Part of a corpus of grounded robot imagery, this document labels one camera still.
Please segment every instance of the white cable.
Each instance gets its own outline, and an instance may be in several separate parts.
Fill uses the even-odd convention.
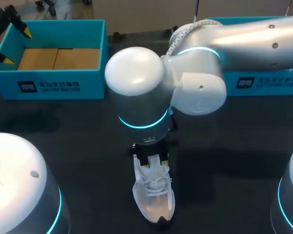
[[[171,56],[172,52],[174,51],[174,49],[176,49],[181,42],[183,41],[183,39],[193,30],[205,26],[205,25],[222,25],[220,22],[217,22],[215,20],[212,19],[204,19],[204,20],[200,20],[198,22],[192,23],[191,25],[189,25],[188,28],[182,30],[182,32],[179,34],[179,36],[176,38],[176,40],[171,44],[170,48],[168,49],[166,55]]]

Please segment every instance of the screw hole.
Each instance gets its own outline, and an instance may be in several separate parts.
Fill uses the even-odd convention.
[[[38,172],[36,172],[36,171],[31,171],[30,172],[30,175],[32,176],[32,177],[34,177],[34,178],[39,178],[39,173]]]

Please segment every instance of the cardboard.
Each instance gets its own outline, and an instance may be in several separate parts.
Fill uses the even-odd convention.
[[[99,49],[59,49],[54,70],[98,69]]]
[[[58,49],[25,49],[18,70],[52,70]]]

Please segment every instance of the printed logo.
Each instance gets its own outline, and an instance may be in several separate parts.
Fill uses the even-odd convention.
[[[237,89],[249,89],[254,83],[254,77],[240,77],[236,84]]]
[[[33,81],[18,81],[19,87],[23,93],[36,93],[37,88]]]

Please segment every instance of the shoe sole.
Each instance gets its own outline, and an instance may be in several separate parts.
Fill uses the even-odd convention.
[[[172,193],[172,198],[173,198],[173,201],[172,201],[172,203],[173,203],[173,207],[174,207],[174,210],[173,210],[173,213],[172,213],[172,217],[171,217],[171,219],[170,220],[166,220],[166,222],[167,223],[163,223],[163,221],[160,221],[160,219],[161,219],[161,217],[160,217],[160,219],[159,219],[159,221],[158,222],[156,222],[156,223],[154,223],[153,221],[151,221],[150,219],[148,219],[148,217],[147,217],[147,215],[143,212],[143,210],[140,208],[140,206],[138,205],[138,199],[137,199],[137,195],[136,195],[136,183],[133,185],[133,187],[132,187],[132,193],[133,193],[133,197],[134,197],[134,199],[135,199],[135,202],[136,202],[136,204],[137,204],[137,206],[138,206],[138,209],[140,210],[140,212],[141,212],[141,214],[144,216],[144,218],[150,223],[150,224],[152,224],[152,225],[156,225],[156,226],[159,226],[159,228],[164,228],[164,227],[168,227],[168,226],[170,226],[170,223],[171,223],[171,221],[173,220],[173,217],[174,217],[174,214],[175,214],[175,207],[176,207],[176,202],[175,202],[175,194],[174,194],[174,191],[173,190],[171,190],[171,193]]]

